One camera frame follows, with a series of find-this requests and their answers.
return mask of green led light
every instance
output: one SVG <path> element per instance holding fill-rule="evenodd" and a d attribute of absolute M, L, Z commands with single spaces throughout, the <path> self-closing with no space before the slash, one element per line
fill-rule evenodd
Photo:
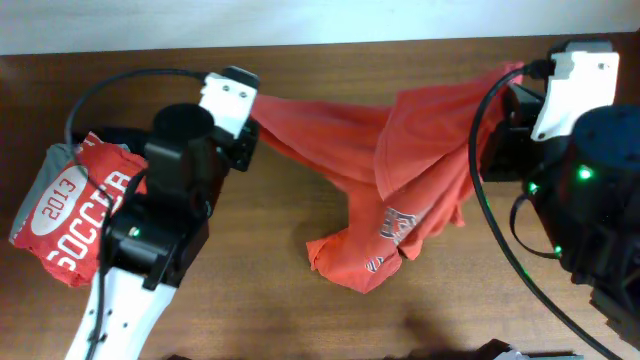
<path fill-rule="evenodd" d="M 535 195 L 538 192 L 539 188 L 540 188 L 540 186 L 536 185 L 533 182 L 530 182 L 529 183 L 529 194 Z"/>
<path fill-rule="evenodd" d="M 131 229 L 129 229 L 129 236 L 131 237 L 138 237 L 140 235 L 140 229 L 138 229 L 137 227 L 132 227 Z"/>
<path fill-rule="evenodd" d="M 593 170 L 591 170 L 588 166 L 580 165 L 578 168 L 578 179 L 580 180 L 588 180 L 593 177 Z"/>

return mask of cloth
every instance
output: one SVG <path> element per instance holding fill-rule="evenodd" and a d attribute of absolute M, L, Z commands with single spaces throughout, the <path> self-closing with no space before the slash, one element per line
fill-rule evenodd
<path fill-rule="evenodd" d="M 146 167 L 142 157 L 103 143 L 93 133 L 76 152 L 89 176 L 114 199 L 114 212 L 129 180 Z M 137 191 L 146 192 L 144 181 Z M 68 162 L 29 212 L 13 237 L 14 245 L 37 256 L 54 278 L 70 286 L 87 285 L 98 267 L 107 206 L 107 199 L 87 183 L 78 166 Z"/>
<path fill-rule="evenodd" d="M 473 190 L 467 160 L 473 115 L 515 66 L 464 84 L 401 91 L 393 106 L 259 96 L 252 116 L 263 127 L 261 138 L 348 196 L 348 228 L 307 243 L 311 269 L 366 293 L 399 269 L 400 252 L 413 260 L 425 237 L 448 223 L 464 225 L 460 207 Z M 481 126 L 479 153 L 502 119 L 495 99 Z"/>
<path fill-rule="evenodd" d="M 148 131 L 136 128 L 105 126 L 93 128 L 91 132 L 104 142 L 120 144 L 120 146 L 126 147 L 130 153 L 145 157 L 144 147 L 149 139 Z M 86 136 L 86 132 L 72 133 L 72 138 L 75 142 L 82 142 Z"/>
<path fill-rule="evenodd" d="M 126 144 L 120 144 L 118 146 L 129 151 L 129 147 Z M 69 163 L 69 161 L 71 161 L 71 155 L 67 152 L 66 147 L 67 146 L 65 144 L 54 144 L 47 149 L 47 155 L 42 162 L 40 171 L 38 171 L 36 179 L 33 184 L 31 184 L 29 192 L 25 196 L 24 200 L 22 200 L 22 204 L 20 204 L 20 208 L 18 208 L 16 217 L 13 219 L 11 232 L 9 233 L 9 242 L 12 244 L 14 243 L 13 239 L 17 236 L 18 231 L 20 231 L 22 226 L 26 224 L 29 212 L 34 206 L 36 206 L 42 194 L 49 185 L 53 183 L 53 180 L 58 177 L 60 171 Z"/>

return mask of white plastic part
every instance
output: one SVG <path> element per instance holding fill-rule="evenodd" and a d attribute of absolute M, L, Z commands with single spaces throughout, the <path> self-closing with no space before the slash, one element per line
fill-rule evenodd
<path fill-rule="evenodd" d="M 199 105 L 213 115 L 217 127 L 237 139 L 249 118 L 258 90 L 215 73 L 207 75 L 205 83 L 200 90 Z"/>
<path fill-rule="evenodd" d="M 522 355 L 518 350 L 510 350 L 498 355 L 494 360 L 527 360 L 528 356 Z"/>
<path fill-rule="evenodd" d="M 135 360 L 153 325 L 169 305 L 176 288 L 159 284 L 155 291 L 142 287 L 144 278 L 128 271 L 111 268 L 105 277 L 102 335 L 94 360 Z M 66 360 L 84 360 L 89 350 L 87 340 L 95 326 L 98 304 L 98 274 L 93 277 L 89 302 Z"/>
<path fill-rule="evenodd" d="M 533 141 L 570 135 L 582 114 L 611 105 L 616 92 L 618 53 L 574 51 L 551 58 L 555 73 L 549 77 L 547 98 L 531 133 Z"/>

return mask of brown table surface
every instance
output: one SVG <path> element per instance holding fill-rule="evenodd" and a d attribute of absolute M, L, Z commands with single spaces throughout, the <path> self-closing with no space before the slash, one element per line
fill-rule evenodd
<path fill-rule="evenodd" d="M 248 68 L 266 94 L 364 104 L 390 103 L 397 90 L 463 81 L 507 60 L 544 56 L 566 37 L 431 40 L 323 46 L 183 49 L 0 57 L 0 179 L 3 234 L 44 157 L 62 138 L 74 100 L 120 71 L 176 66 Z M 638 102 L 638 35 L 613 35 L 622 50 L 619 102 Z M 107 90 L 81 116 L 82 126 L 147 127 L 171 102 L 195 101 L 188 80 L 130 81 Z M 488 184 L 506 229 L 517 184 Z M 347 224 L 346 199 L 328 181 L 265 145 L 249 173 L 233 173 L 211 221 L 211 236 L 172 304 L 154 327 L 142 359 L 180 354 L 222 358 L 381 358 L 417 347 L 475 348 L 492 338 L 526 351 L 575 350 L 599 358 L 518 279 L 501 254 L 475 199 L 467 226 L 428 239 L 416 261 L 367 295 L 309 270 L 305 241 Z M 549 249 L 531 208 L 519 233 Z M 620 341 L 554 261 L 514 246 L 531 276 L 574 320 L 623 358 Z M 86 305 L 88 288 L 51 278 L 32 255 L 0 242 L 0 358 L 63 358 Z"/>

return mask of red t-shirt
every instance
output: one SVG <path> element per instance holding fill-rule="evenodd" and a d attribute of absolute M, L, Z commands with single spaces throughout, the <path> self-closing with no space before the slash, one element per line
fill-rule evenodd
<path fill-rule="evenodd" d="M 387 107 L 259 96 L 252 115 L 262 139 L 349 198 L 349 227 L 307 243 L 311 268 L 366 293 L 398 270 L 398 249 L 413 260 L 425 237 L 448 223 L 464 225 L 460 206 L 473 190 L 471 122 L 489 88 L 516 66 L 463 84 L 401 91 Z M 479 150 L 503 120 L 499 104 L 487 109 Z"/>
<path fill-rule="evenodd" d="M 146 167 L 145 160 L 90 133 L 77 148 L 91 179 L 122 205 L 129 180 Z M 146 192 L 144 182 L 138 192 Z M 69 162 L 44 191 L 15 237 L 15 246 L 29 249 L 56 279 L 70 285 L 91 283 L 98 267 L 100 228 L 107 199 Z"/>

